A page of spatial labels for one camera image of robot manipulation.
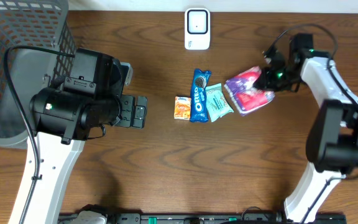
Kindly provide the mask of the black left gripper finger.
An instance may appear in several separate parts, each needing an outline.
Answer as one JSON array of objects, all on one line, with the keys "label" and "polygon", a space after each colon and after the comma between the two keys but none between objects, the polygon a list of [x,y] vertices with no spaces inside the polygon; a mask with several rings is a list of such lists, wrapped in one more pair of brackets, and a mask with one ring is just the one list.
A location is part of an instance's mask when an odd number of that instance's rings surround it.
[{"label": "black left gripper finger", "polygon": [[138,96],[136,99],[132,127],[142,129],[145,126],[145,117],[147,115],[147,98]]},{"label": "black left gripper finger", "polygon": [[116,124],[116,126],[129,128],[133,124],[135,98],[131,95],[122,95],[121,105],[122,105],[121,120]]}]

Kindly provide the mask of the purple pink tissue pack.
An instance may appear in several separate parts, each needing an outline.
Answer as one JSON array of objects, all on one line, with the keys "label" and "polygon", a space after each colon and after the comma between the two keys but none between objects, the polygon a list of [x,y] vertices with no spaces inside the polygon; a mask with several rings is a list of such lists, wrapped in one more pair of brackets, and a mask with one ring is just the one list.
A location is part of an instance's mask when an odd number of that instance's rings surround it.
[{"label": "purple pink tissue pack", "polygon": [[273,91],[259,90],[253,87],[261,73],[259,66],[252,67],[226,80],[224,84],[224,88],[241,116],[269,104],[275,97]]}]

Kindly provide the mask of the orange tissue pack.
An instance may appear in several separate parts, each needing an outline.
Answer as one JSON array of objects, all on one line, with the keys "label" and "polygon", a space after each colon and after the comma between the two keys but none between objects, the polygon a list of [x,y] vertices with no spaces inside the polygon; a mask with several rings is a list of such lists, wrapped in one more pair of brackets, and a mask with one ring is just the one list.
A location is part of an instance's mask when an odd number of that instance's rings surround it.
[{"label": "orange tissue pack", "polygon": [[174,115],[175,119],[190,120],[191,116],[191,98],[184,96],[175,97]]}]

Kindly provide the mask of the blue Oreo cookie pack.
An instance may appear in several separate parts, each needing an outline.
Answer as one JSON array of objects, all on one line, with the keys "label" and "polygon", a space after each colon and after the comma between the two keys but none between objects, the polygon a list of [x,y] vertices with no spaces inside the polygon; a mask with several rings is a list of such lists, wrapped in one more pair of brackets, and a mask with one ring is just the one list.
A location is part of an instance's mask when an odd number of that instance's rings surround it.
[{"label": "blue Oreo cookie pack", "polygon": [[209,121],[206,108],[206,85],[211,72],[195,69],[193,83],[191,85],[191,122],[206,123]]}]

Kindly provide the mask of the mint green tissue pack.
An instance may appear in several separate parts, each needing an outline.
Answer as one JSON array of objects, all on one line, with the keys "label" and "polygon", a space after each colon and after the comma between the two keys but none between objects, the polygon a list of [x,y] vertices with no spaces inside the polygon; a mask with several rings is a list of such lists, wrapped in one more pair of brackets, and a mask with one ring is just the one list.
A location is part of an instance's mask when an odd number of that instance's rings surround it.
[{"label": "mint green tissue pack", "polygon": [[220,83],[206,87],[206,106],[208,109],[211,122],[215,122],[218,118],[222,118],[234,110],[226,101],[222,85]]}]

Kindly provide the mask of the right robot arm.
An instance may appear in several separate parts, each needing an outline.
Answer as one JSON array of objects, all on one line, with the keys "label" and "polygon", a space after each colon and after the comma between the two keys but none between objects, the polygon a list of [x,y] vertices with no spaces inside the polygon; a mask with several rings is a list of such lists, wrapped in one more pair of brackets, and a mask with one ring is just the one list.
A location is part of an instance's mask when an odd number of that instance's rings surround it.
[{"label": "right robot arm", "polygon": [[284,201],[287,220],[313,223],[339,183],[358,179],[351,174],[358,168],[358,96],[341,78],[334,55],[314,48],[311,34],[292,37],[288,60],[274,44],[263,55],[268,65],[255,88],[296,92],[305,83],[319,106],[306,140],[306,169]]}]

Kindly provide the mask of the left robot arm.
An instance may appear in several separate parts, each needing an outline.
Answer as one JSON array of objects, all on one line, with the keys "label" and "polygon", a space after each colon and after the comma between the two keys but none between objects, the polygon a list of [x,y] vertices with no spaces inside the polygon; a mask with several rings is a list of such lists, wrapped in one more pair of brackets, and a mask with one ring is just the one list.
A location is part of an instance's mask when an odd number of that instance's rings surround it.
[{"label": "left robot arm", "polygon": [[20,110],[27,139],[27,160],[9,221],[56,223],[73,167],[93,128],[142,129],[144,96],[125,95],[133,69],[129,63],[88,49],[71,55],[69,75],[35,94]]}]

